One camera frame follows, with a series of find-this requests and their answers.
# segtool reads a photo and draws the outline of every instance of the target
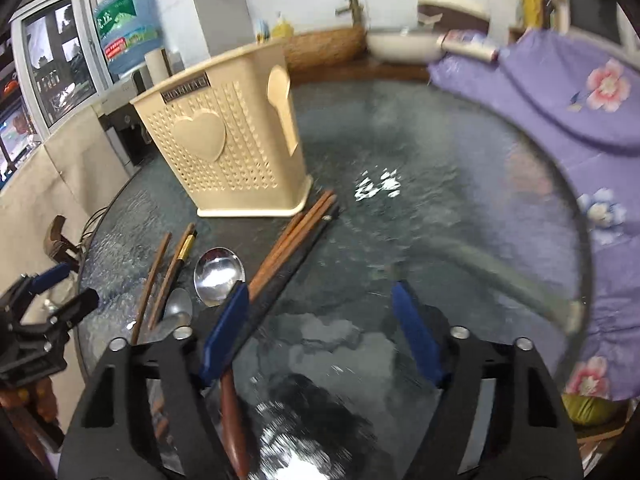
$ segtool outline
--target sink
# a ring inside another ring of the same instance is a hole
[[[442,37],[424,28],[372,28],[367,31],[367,48],[378,61],[427,64],[444,55]]]

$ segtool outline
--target faucet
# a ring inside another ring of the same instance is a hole
[[[351,11],[351,19],[353,20],[353,25],[364,25],[364,15],[363,11],[364,7],[360,5],[358,0],[349,0],[349,5],[338,7],[335,9],[335,15],[340,16],[345,12]]]

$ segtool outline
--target wooden chopstick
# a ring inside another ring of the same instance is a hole
[[[145,318],[145,310],[146,304],[149,301],[149,296],[151,295],[151,289],[154,286],[154,281],[156,280],[156,274],[158,274],[158,269],[160,268],[160,263],[162,263],[162,258],[164,257],[164,252],[166,251],[167,245],[169,245],[169,240],[171,240],[171,233],[167,233],[162,238],[160,242],[160,246],[156,251],[156,258],[154,259],[153,264],[151,265],[151,269],[149,270],[149,275],[146,277],[145,287],[142,289],[142,295],[140,296],[140,302],[138,303],[138,314],[136,315],[136,323],[133,326],[133,332],[131,332],[131,344],[138,344],[138,337],[140,336],[140,329],[142,328],[142,321]]]
[[[289,237],[289,235],[292,233],[293,229],[296,228],[296,226],[300,223],[300,221],[305,217],[304,212],[300,211],[299,213],[296,213],[293,218],[289,221],[289,223],[287,224],[287,226],[284,228],[284,231],[282,232],[282,234],[280,234],[280,236],[278,237],[278,239],[276,240],[276,243],[274,243],[271,247],[271,251],[269,251],[269,254],[267,254],[264,258],[264,260],[262,261],[262,263],[260,264],[260,267],[258,267],[258,270],[260,270],[260,268],[262,268],[262,266],[264,266],[265,264],[268,263],[269,258],[271,258],[273,256],[273,254],[275,253],[275,251],[284,243],[284,241]]]
[[[260,290],[262,290],[264,285],[269,281],[269,279],[271,279],[271,277],[268,277],[267,279],[265,279],[265,277],[270,273],[268,269],[272,269],[273,262],[276,261],[285,251],[289,249],[292,240],[295,237],[297,237],[303,230],[305,232],[305,235],[308,234],[310,230],[310,229],[307,229],[309,222],[311,222],[312,219],[315,216],[317,216],[318,211],[324,207],[324,204],[326,203],[327,200],[329,200],[329,197],[331,197],[333,193],[334,192],[331,190],[328,190],[322,193],[322,195],[320,196],[318,201],[314,204],[314,206],[309,210],[309,212],[306,213],[305,217],[302,220],[300,220],[295,225],[295,227],[291,230],[290,235],[287,237],[287,239],[283,240],[283,242],[279,245],[279,247],[277,248],[274,247],[272,252],[264,259],[262,265],[258,269],[258,272],[255,273],[254,278],[251,280],[251,283],[249,283],[250,299],[253,299],[257,294],[259,294]]]
[[[289,259],[289,257],[300,246],[309,232],[321,221],[325,213],[331,208],[331,206],[337,200],[337,196],[332,194],[331,191],[327,191],[320,197],[316,205],[309,210],[309,213],[305,218],[297,225],[290,236],[285,240],[282,245],[273,253],[273,256],[268,265],[263,268],[262,266],[256,272],[256,275],[249,284],[249,297],[255,298],[260,294],[262,288],[269,283],[269,280],[280,270],[280,267]]]
[[[175,279],[175,272],[178,266],[178,257],[180,256],[180,252],[182,251],[182,247],[184,243],[187,241],[187,238],[193,234],[196,230],[196,224],[193,222],[187,225],[187,228],[182,233],[182,238],[175,247],[174,257],[171,259],[171,263],[169,264],[169,268],[164,275],[164,280],[162,281],[162,286],[160,287],[160,291],[158,292],[158,298],[156,299],[156,303],[154,304],[153,310],[149,315],[149,321],[147,325],[147,329],[149,331],[153,330],[160,320],[160,315],[162,314],[162,309],[164,308],[164,304],[166,303],[166,299],[169,297],[169,293],[171,292],[171,285]]]

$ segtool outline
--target glass table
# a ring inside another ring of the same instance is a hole
[[[425,84],[376,80],[307,84],[293,99],[313,193],[334,189],[342,213],[234,361],[252,434],[252,478],[401,478],[439,391],[418,373],[394,318],[389,267],[402,264],[421,301],[452,325],[491,341],[529,337],[553,371],[564,335],[434,257],[427,241],[445,235],[466,242],[588,304],[586,230],[548,157],[482,107]],[[160,156],[111,204],[81,269],[81,288],[100,295],[98,310],[78,327],[86,370],[112,338],[130,336],[165,232],[175,243],[196,221],[180,284],[199,312],[192,275],[200,254],[232,249],[250,280],[287,223],[197,219],[195,211]],[[217,398],[207,396],[214,420]]]

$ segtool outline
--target bottle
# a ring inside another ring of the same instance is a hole
[[[164,43],[154,0],[103,0],[94,9],[94,20],[112,75],[143,63],[147,52]]]
[[[290,38],[293,36],[293,26],[278,13],[278,22],[271,29],[272,38]]]

